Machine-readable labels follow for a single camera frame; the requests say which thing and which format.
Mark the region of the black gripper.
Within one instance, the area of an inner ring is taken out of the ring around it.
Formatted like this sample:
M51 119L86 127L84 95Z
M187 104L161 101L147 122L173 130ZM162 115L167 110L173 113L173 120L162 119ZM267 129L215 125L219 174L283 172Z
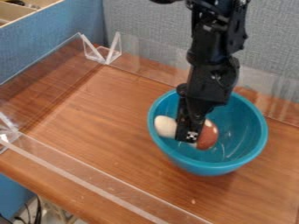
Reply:
M239 79L239 59L234 56L218 61L199 59L190 53L191 70L186 83L177 88L179 106L175 139L195 144L213 122L207 114L229 103Z

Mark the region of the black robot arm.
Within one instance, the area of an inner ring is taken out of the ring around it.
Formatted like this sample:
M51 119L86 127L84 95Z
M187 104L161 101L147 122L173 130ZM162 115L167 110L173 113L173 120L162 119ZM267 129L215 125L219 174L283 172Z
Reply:
M239 59L249 39L246 16L250 0L150 0L157 4L185 2L191 10L191 65L189 80L177 88L179 107L175 139L195 143L207 114L229 103L239 79Z

